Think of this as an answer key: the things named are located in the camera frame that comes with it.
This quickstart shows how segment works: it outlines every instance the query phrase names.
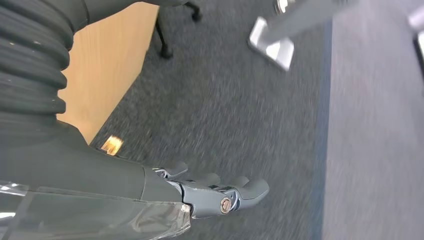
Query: carpet floor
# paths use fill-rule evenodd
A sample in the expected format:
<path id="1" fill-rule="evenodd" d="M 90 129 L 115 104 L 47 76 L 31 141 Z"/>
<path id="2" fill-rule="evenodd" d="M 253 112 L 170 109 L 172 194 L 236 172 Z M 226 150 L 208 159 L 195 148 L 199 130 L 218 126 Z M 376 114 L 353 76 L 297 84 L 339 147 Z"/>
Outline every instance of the carpet floor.
<path id="1" fill-rule="evenodd" d="M 272 0 L 196 3 L 198 23 L 186 7 L 161 8 L 173 59 L 158 56 L 154 33 L 140 76 L 91 145 L 115 135 L 124 140 L 119 155 L 146 166 L 184 161 L 192 176 L 268 181 L 259 206 L 193 220 L 177 239 L 309 239 L 325 27 L 292 39 L 294 59 L 285 72 L 247 44 L 256 18 L 272 16 Z"/>

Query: robotic arm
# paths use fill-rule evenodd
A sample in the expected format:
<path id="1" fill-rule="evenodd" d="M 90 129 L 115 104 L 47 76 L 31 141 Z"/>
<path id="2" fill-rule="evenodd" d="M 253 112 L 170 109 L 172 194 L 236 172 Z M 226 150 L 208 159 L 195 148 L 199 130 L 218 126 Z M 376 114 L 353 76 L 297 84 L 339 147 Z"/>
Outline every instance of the robotic arm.
<path id="1" fill-rule="evenodd" d="M 245 177 L 232 186 L 218 185 L 214 174 L 173 181 L 187 166 L 151 169 L 117 159 L 91 149 L 78 129 L 56 119 L 66 110 L 58 90 L 67 85 L 61 71 L 69 65 L 74 34 L 135 2 L 139 1 L 0 1 L 0 180 L 5 181 L 0 204 L 8 201 L 8 193 L 28 199 L 14 192 L 26 186 L 29 193 L 49 188 L 184 203 L 192 218 L 205 218 L 251 207 L 268 193 L 264 180 Z M 178 5 L 186 0 L 147 2 Z"/>

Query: ribbed black tube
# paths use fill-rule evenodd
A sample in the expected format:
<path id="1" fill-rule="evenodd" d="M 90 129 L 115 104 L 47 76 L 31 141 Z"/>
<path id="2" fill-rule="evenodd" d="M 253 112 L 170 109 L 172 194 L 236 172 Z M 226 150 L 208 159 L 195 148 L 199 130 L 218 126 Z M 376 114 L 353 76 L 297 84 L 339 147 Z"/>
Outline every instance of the ribbed black tube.
<path id="1" fill-rule="evenodd" d="M 0 180 L 139 199 L 144 169 L 56 120 L 74 33 L 135 0 L 0 1 Z"/>

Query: gray carpet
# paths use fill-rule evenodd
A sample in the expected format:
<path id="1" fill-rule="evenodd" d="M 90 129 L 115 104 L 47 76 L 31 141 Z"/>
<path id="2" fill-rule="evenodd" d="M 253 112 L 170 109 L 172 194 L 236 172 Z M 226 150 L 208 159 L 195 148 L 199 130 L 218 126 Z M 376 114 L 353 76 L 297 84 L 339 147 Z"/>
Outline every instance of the gray carpet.
<path id="1" fill-rule="evenodd" d="M 334 18 L 325 240 L 424 239 L 424 78 L 407 21 L 423 4 L 359 1 Z"/>
<path id="2" fill-rule="evenodd" d="M 194 220 L 178 239 L 308 239 L 324 27 L 293 39 L 284 72 L 247 45 L 256 18 L 273 14 L 272 0 L 197 3 L 200 23 L 185 7 L 161 10 L 174 58 L 158 56 L 154 34 L 142 73 L 92 146 L 116 135 L 125 141 L 119 154 L 147 166 L 184 161 L 227 183 L 234 173 L 268 181 L 258 207 Z"/>

